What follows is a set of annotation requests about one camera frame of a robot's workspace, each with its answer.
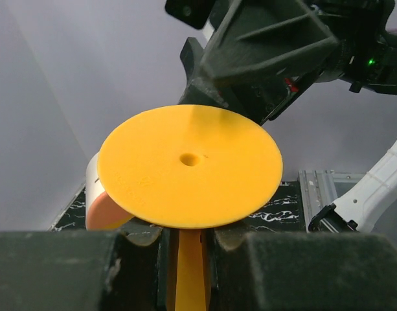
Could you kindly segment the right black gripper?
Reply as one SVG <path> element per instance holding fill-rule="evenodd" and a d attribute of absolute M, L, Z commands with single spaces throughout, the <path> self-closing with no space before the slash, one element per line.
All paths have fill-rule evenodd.
<path fill-rule="evenodd" d="M 314 83 L 342 79 L 358 93 L 382 74 L 384 1 L 306 4 L 231 1 L 205 47 L 200 69 L 215 86 L 286 77 L 286 97 L 264 88 L 270 99 L 260 125 L 275 120 Z"/>

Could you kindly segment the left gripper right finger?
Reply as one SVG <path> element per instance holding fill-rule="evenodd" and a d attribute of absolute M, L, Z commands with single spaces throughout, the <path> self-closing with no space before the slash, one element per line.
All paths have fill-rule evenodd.
<path fill-rule="evenodd" d="M 362 233 L 208 237 L 211 310 L 397 310 L 397 249 Z"/>

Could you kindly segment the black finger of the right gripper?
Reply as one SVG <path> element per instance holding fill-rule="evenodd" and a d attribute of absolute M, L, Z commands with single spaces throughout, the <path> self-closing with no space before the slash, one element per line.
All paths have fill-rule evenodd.
<path fill-rule="evenodd" d="M 244 100 L 239 100 L 230 87 L 217 88 L 199 68 L 204 48 L 196 38 L 188 37 L 180 53 L 187 84 L 179 99 L 180 104 L 199 104 L 227 109 L 254 122 L 265 122 L 263 113 L 257 113 Z"/>

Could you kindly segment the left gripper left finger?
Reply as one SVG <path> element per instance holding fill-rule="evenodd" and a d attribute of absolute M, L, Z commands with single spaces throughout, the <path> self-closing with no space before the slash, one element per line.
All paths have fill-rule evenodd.
<path fill-rule="evenodd" d="M 0 310 L 154 310 L 161 231 L 0 232 Z"/>

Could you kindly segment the orange plastic wine glass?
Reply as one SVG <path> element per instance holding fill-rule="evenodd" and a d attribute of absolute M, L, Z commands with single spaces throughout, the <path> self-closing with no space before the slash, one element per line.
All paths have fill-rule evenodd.
<path fill-rule="evenodd" d="M 176 310 L 207 310 L 203 230 L 242 220 L 267 203 L 283 161 L 273 138 L 250 119 L 182 104 L 142 112 L 115 128 L 97 170 L 119 207 L 174 229 Z"/>

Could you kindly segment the orange and white cylinder box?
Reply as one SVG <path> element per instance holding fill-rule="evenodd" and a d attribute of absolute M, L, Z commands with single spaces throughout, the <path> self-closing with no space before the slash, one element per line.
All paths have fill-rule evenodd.
<path fill-rule="evenodd" d="M 85 172 L 85 227 L 87 230 L 116 229 L 133 216 L 118 206 L 104 190 L 97 163 L 98 153 L 91 158 Z"/>

